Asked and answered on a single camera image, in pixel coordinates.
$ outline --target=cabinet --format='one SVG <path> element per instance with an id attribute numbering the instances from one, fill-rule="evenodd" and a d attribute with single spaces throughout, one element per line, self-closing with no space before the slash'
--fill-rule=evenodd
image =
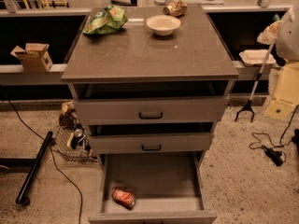
<path id="1" fill-rule="evenodd" d="M 81 35 L 62 77 L 103 170 L 91 223 L 216 218 L 205 210 L 199 167 L 237 71 L 203 9 L 189 7 L 181 27 L 161 37 L 146 19 L 162 9 L 127 7 L 118 33 Z M 132 210 L 112 200 L 115 187 L 135 194 Z"/>

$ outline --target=green chip bag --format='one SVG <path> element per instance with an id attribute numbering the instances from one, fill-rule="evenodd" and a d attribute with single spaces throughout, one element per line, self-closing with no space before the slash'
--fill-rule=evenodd
<path id="1" fill-rule="evenodd" d="M 110 34 L 120 30 L 128 22 L 124 9 L 110 5 L 87 20 L 83 34 Z"/>

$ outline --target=concrete floor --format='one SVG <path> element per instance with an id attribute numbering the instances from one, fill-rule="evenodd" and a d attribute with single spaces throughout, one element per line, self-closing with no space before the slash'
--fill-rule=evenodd
<path id="1" fill-rule="evenodd" d="M 62 101 L 15 102 L 20 116 L 41 136 L 59 130 L 58 118 Z M 227 107 L 218 124 L 211 149 L 201 166 L 206 210 L 217 213 L 214 223 L 281 223 L 295 224 L 299 219 L 299 158 L 295 144 L 278 148 L 287 155 L 280 167 L 271 162 L 261 149 L 251 150 L 255 142 L 251 133 L 268 133 L 278 145 L 288 120 L 277 121 L 263 115 L 262 106 L 254 106 L 256 119 L 242 114 L 234 122 L 241 106 Z M 0 103 L 1 158 L 34 158 L 41 139 L 32 134 L 18 119 L 7 102 Z M 283 143 L 293 136 L 299 125 L 299 112 L 294 116 Z M 271 147 L 265 136 L 264 145 Z M 83 195 L 81 223 L 97 213 L 98 190 L 102 173 L 98 164 L 67 162 L 54 152 L 59 168 L 78 185 Z M 0 223 L 64 223 L 78 222 L 78 191 L 55 169 L 47 150 L 31 188 L 31 203 L 23 207 L 15 203 L 26 174 L 0 174 Z"/>

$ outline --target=drawer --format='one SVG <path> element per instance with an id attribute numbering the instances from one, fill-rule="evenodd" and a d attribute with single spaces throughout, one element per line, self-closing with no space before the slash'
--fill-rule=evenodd
<path id="1" fill-rule="evenodd" d="M 213 123 L 104 125 L 89 141 L 95 154 L 208 150 Z"/>
<path id="2" fill-rule="evenodd" d="M 192 152 L 105 156 L 99 213 L 90 223 L 212 223 L 216 214 L 204 209 L 196 164 Z M 131 210 L 111 198 L 115 187 L 135 195 Z"/>
<path id="3" fill-rule="evenodd" d="M 75 101 L 84 125 L 219 121 L 228 98 Z"/>

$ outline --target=countertop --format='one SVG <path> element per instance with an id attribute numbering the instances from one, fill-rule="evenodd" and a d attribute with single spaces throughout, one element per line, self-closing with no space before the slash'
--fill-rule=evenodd
<path id="1" fill-rule="evenodd" d="M 237 79 L 238 73 L 201 7 L 188 7 L 181 26 L 155 35 L 147 18 L 163 7 L 125 7 L 129 21 L 117 32 L 81 34 L 65 69 L 65 82 Z M 93 14 L 100 11 L 95 8 Z"/>

